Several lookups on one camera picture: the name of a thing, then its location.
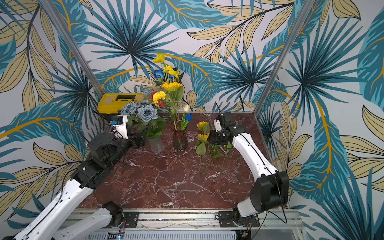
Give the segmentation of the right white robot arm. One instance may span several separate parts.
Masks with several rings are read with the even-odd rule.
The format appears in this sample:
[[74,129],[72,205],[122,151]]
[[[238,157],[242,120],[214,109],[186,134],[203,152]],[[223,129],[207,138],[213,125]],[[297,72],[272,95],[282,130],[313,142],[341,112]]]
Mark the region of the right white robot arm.
[[290,181],[288,174],[278,171],[267,160],[247,129],[238,125],[230,112],[219,114],[214,126],[208,137],[209,143],[220,146],[232,144],[246,161],[255,180],[250,196],[234,208],[237,218],[286,205]]

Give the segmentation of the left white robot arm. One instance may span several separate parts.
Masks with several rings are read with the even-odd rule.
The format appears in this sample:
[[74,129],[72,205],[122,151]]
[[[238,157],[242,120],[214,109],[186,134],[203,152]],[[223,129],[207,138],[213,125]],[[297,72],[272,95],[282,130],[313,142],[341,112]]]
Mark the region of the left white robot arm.
[[90,154],[71,172],[62,184],[59,195],[24,230],[6,240],[48,240],[64,223],[72,211],[109,176],[114,166],[132,147],[145,145],[146,137],[140,133],[117,139],[111,133],[101,133],[89,143]]

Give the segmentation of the yellow sunflower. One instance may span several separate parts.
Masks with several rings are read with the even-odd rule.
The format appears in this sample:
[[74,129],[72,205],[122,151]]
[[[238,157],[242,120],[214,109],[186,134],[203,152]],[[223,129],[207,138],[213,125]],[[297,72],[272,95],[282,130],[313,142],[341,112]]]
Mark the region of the yellow sunflower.
[[220,168],[220,174],[221,174],[224,168],[225,159],[227,157],[226,151],[223,151],[223,149],[219,145],[209,144],[209,153],[210,153],[211,163],[213,164],[214,170],[216,173],[217,173],[217,169],[216,169],[214,159],[223,158],[222,165]]
[[199,160],[200,175],[202,174],[202,158],[207,153],[208,137],[209,137],[209,134],[198,134],[199,139],[196,145],[196,154],[200,157],[200,160]]

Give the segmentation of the tall sunflower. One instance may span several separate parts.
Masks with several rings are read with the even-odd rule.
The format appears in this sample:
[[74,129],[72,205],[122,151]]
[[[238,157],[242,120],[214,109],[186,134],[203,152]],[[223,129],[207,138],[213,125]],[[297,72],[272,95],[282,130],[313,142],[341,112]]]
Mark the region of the tall sunflower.
[[210,124],[206,121],[202,121],[197,124],[197,128],[205,135],[210,133]]

